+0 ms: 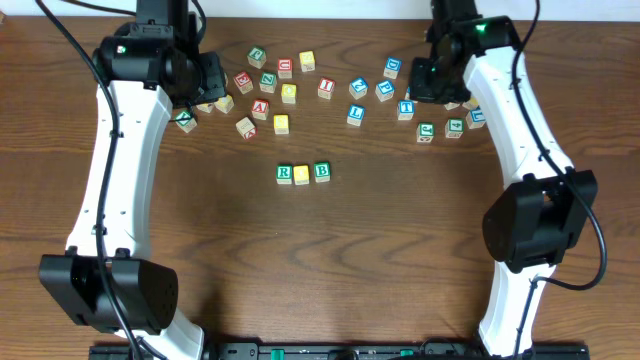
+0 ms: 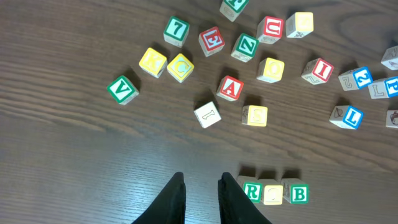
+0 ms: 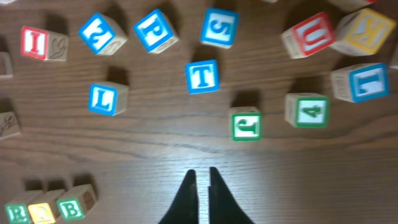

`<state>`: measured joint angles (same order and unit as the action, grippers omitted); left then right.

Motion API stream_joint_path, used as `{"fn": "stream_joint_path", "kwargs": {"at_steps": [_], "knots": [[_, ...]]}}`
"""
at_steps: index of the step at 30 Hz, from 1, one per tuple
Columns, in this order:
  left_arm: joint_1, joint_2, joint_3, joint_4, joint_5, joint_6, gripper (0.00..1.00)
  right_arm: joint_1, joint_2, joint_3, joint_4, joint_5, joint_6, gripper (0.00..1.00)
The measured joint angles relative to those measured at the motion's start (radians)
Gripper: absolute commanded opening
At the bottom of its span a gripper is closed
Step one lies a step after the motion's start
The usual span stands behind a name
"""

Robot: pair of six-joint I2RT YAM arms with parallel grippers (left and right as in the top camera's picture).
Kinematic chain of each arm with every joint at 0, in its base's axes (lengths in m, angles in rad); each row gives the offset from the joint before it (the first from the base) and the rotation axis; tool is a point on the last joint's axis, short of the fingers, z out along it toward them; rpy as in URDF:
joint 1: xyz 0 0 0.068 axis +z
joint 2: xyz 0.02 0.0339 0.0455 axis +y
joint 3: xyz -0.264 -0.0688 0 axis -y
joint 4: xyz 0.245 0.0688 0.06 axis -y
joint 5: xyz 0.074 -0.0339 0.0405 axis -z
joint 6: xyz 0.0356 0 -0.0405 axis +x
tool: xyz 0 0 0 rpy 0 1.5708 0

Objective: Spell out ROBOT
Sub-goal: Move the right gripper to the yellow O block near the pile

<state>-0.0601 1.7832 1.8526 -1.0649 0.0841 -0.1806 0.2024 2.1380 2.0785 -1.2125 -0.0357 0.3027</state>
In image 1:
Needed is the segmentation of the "green R wooden block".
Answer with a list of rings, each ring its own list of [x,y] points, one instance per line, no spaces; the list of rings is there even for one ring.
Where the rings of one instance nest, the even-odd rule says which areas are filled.
[[[293,166],[278,165],[276,168],[276,182],[279,185],[290,185],[293,183]]]

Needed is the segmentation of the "green B wooden block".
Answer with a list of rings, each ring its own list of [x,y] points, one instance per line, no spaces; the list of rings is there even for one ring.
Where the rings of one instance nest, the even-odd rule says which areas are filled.
[[[331,168],[328,162],[317,162],[314,164],[314,177],[317,183],[329,182],[331,179]]]

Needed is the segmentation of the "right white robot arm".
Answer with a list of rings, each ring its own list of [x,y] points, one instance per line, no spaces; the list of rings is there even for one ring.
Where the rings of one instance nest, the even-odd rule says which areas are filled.
[[[592,210],[598,192],[590,170],[576,170],[551,132],[531,87],[524,49],[507,16],[484,17],[472,1],[432,0],[428,57],[414,59],[411,99],[462,103],[474,99],[486,118],[503,177],[503,193],[487,210],[482,234],[494,260],[489,303],[466,359],[586,359],[579,344],[532,340],[545,285],[595,287],[607,267],[606,242]],[[553,273],[586,223],[598,241],[596,275],[585,284]]]

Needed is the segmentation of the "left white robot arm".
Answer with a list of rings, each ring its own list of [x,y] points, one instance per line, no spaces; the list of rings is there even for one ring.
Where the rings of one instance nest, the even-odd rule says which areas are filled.
[[[60,255],[45,255],[41,284],[71,321],[128,342],[118,359],[210,359],[205,331],[178,309],[178,277],[151,259],[150,203],[172,112],[225,92],[214,53],[196,36],[106,37],[95,50],[98,123],[80,213]]]

